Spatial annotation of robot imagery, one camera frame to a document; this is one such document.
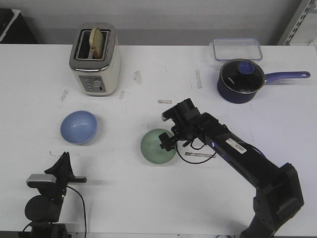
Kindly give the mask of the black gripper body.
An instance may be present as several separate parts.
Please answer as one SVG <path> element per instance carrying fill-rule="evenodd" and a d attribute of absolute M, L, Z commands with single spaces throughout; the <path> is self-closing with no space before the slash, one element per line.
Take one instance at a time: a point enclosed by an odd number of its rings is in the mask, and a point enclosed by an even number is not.
<path fill-rule="evenodd" d="M 67 186 L 69 183 L 86 183 L 86 177 L 77 177 L 74 175 L 71 167 L 62 166 L 60 168 L 49 168 L 44 171 L 46 175 L 53 175 L 56 178 L 55 196 L 64 198 L 66 196 Z"/>
<path fill-rule="evenodd" d="M 194 120 L 201 113 L 190 98 L 183 100 L 165 112 L 173 115 L 171 120 L 175 126 L 171 128 L 171 131 L 174 134 L 172 137 L 176 138 L 177 141 L 186 141 L 186 144 L 190 144 L 196 138 L 199 138 L 199 132 L 194 126 Z"/>

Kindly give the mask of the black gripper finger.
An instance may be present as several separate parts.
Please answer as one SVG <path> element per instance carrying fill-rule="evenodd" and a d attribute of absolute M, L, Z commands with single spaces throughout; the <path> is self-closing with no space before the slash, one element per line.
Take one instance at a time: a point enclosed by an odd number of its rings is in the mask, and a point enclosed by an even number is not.
<path fill-rule="evenodd" d="M 161 149 L 165 149 L 166 151 L 171 151 L 172 149 L 176 149 L 176 143 L 177 139 L 172 137 L 172 138 L 160 138 L 161 144 L 160 147 Z"/>
<path fill-rule="evenodd" d="M 67 171 L 67 176 L 72 177 L 73 176 L 73 170 L 70 162 L 70 154 L 69 152 L 66 153 L 66 171 Z"/>
<path fill-rule="evenodd" d="M 162 144 L 172 144 L 173 139 L 166 132 L 158 136 Z"/>
<path fill-rule="evenodd" d="M 61 170 L 66 164 L 68 160 L 68 152 L 63 152 L 58 161 L 52 166 L 53 171 Z"/>

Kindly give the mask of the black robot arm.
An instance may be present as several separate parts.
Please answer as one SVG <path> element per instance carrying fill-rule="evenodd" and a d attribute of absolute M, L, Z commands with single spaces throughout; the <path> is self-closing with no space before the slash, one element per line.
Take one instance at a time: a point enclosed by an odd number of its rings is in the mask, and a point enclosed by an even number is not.
<path fill-rule="evenodd" d="M 162 120 L 171 119 L 171 131 L 159 136 L 161 148 L 176 148 L 178 141 L 187 146 L 198 138 L 208 145 L 255 189 L 253 208 L 255 215 L 242 238 L 272 238 L 279 228 L 304 205 L 301 185 L 296 169 L 286 163 L 276 166 L 253 145 L 233 134 L 226 125 L 208 113 L 200 113 L 191 99 L 186 99 L 163 112 Z"/>
<path fill-rule="evenodd" d="M 30 238 L 70 238 L 66 225 L 59 223 L 62 205 L 67 189 L 76 192 L 83 203 L 84 237 L 87 235 L 86 207 L 83 196 L 70 183 L 86 183 L 86 177 L 76 177 L 73 173 L 69 152 L 63 152 L 58 161 L 42 174 L 31 174 L 26 184 L 36 188 L 39 195 L 31 198 L 25 206 L 25 216 L 30 223 L 21 232 L 25 237 L 25 230 L 31 227 Z"/>

